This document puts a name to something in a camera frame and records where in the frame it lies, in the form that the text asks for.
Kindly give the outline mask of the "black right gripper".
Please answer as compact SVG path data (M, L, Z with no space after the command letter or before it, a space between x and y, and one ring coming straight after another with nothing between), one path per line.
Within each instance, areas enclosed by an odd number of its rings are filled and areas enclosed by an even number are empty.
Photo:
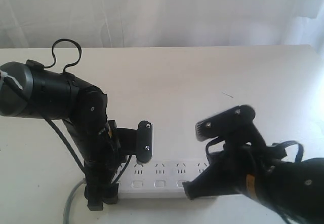
M252 196L248 186L259 181L276 160L286 156L278 143L254 147L251 143L232 145L214 138L207 143L209 167L192 181L183 183L187 198L218 197L238 193Z

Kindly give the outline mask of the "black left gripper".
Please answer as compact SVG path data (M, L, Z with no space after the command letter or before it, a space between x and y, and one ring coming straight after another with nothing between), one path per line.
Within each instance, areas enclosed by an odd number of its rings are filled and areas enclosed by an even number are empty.
M118 171L121 164L128 165L132 155L132 130L118 128L109 120L105 107L75 107L63 123L84 161L85 198L90 211L102 211L102 195L96 186L108 186L104 190L104 203L118 202L118 181L125 171Z

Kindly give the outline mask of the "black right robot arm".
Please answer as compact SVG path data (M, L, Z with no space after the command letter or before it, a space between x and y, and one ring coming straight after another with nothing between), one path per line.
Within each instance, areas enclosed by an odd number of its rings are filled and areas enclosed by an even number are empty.
M183 183L188 199L241 194L286 223L323 223L323 158L302 160L302 144L227 141L222 151L206 155L209 166Z

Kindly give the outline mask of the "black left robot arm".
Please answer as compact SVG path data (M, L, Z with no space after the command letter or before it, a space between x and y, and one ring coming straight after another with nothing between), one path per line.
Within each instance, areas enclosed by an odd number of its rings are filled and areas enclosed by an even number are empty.
M1 115L49 124L85 175L91 211L118 202L114 176L126 161L116 122L107 117L107 103L100 88L70 73L51 72L31 60L1 66Z

